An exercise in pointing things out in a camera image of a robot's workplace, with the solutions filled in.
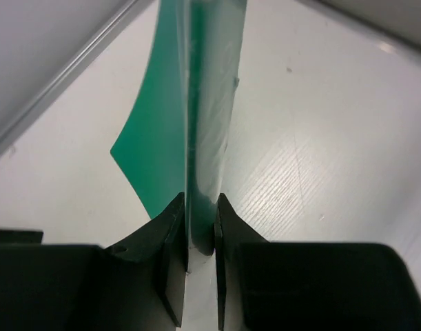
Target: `white surface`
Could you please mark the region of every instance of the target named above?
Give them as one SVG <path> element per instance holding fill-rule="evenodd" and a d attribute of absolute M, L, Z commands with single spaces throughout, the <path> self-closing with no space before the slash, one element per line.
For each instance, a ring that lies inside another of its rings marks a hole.
<path fill-rule="evenodd" d="M 110 156 L 143 79 L 153 3 L 0 158 L 0 226 L 108 245 L 148 221 Z"/>
<path fill-rule="evenodd" d="M 146 0 L 0 0 L 0 154 Z"/>
<path fill-rule="evenodd" d="M 109 156 L 149 54 L 143 13 L 0 159 L 0 226 L 115 242 L 147 221 Z M 377 241 L 421 293 L 421 56 L 296 1 L 251 0 L 223 191 L 268 239 Z"/>

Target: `metal edge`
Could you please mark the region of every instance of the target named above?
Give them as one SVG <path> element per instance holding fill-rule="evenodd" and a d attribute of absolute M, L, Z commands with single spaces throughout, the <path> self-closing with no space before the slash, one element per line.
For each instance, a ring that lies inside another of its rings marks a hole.
<path fill-rule="evenodd" d="M 0 134 L 0 156 L 153 0 L 129 0 L 25 104 Z"/>

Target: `curved green sheet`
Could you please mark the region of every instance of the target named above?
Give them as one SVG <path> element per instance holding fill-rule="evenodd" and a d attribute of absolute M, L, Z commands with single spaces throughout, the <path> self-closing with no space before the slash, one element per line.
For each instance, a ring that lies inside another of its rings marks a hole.
<path fill-rule="evenodd" d="M 176 1 L 161 1 L 143 84 L 111 149 L 151 218 L 185 187 L 185 113 L 176 31 Z"/>
<path fill-rule="evenodd" d="M 214 247 L 246 6 L 161 1 L 146 76 L 111 151 L 151 217 L 185 190 L 189 247 L 204 255 Z"/>

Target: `green plastic sheet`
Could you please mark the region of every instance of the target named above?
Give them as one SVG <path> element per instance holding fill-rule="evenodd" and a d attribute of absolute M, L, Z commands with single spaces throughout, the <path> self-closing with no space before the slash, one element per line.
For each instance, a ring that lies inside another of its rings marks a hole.
<path fill-rule="evenodd" d="M 213 252 L 246 0 L 162 0 L 147 72 L 112 156 L 151 217 L 186 193 L 189 247 Z"/>

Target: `small hole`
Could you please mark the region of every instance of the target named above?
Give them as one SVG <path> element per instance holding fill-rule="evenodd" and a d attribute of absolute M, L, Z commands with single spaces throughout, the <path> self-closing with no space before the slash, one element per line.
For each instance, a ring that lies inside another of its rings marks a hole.
<path fill-rule="evenodd" d="M 110 247 L 106 248 L 106 250 L 110 254 L 120 254 L 120 253 L 126 252 L 127 248 L 125 246 L 122 246 L 122 245 L 113 245 L 113 246 L 110 246 Z"/>

